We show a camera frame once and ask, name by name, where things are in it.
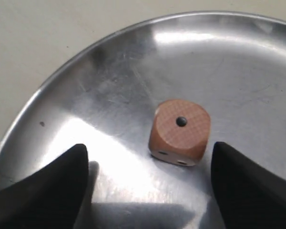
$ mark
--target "metal tray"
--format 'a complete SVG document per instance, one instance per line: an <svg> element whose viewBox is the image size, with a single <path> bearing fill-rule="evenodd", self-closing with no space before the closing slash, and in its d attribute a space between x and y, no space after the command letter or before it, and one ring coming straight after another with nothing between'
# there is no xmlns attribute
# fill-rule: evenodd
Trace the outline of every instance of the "metal tray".
<svg viewBox="0 0 286 229"><path fill-rule="evenodd" d="M194 167L152 158L157 105L182 98L212 119ZM223 228L210 184L215 141L286 180L286 22L232 12L145 21L93 44L55 72L0 143L0 190L84 143L100 171L103 228Z"/></svg>

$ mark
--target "white surface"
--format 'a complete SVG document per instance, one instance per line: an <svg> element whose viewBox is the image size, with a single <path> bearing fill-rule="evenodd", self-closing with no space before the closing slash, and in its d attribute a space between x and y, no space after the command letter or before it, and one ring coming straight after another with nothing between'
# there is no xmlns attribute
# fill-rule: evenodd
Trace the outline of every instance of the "white surface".
<svg viewBox="0 0 286 229"><path fill-rule="evenodd" d="M41 83L76 53L128 25L193 10L286 20L286 0L0 0L0 140Z"/></svg>

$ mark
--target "die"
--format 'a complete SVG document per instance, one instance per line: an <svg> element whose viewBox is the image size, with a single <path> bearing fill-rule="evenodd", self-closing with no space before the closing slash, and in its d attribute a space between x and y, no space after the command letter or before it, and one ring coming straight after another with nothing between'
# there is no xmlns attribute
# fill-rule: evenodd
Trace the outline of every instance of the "die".
<svg viewBox="0 0 286 229"><path fill-rule="evenodd" d="M167 100L156 109L148 146L162 161L193 166L204 155L210 128L210 115L200 105Z"/></svg>

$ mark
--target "scratched metal surface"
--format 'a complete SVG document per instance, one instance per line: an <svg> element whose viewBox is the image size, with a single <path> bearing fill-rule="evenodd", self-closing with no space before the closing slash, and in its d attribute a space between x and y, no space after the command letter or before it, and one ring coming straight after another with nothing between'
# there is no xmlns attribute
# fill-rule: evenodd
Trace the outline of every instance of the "scratched metal surface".
<svg viewBox="0 0 286 229"><path fill-rule="evenodd" d="M202 162L150 157L157 105L202 105L212 132ZM0 144L0 189L75 143L100 165L98 228L223 228L210 185L215 141L286 179L286 23L224 12L143 22L79 53L36 92Z"/></svg>

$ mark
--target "black dot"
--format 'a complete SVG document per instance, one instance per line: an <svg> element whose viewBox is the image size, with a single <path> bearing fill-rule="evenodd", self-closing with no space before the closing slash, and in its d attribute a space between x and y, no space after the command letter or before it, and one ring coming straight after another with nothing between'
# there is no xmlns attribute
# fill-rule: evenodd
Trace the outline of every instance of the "black dot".
<svg viewBox="0 0 286 229"><path fill-rule="evenodd" d="M176 119L176 123L178 126L183 127L187 124L187 120L186 118L180 116Z"/></svg>

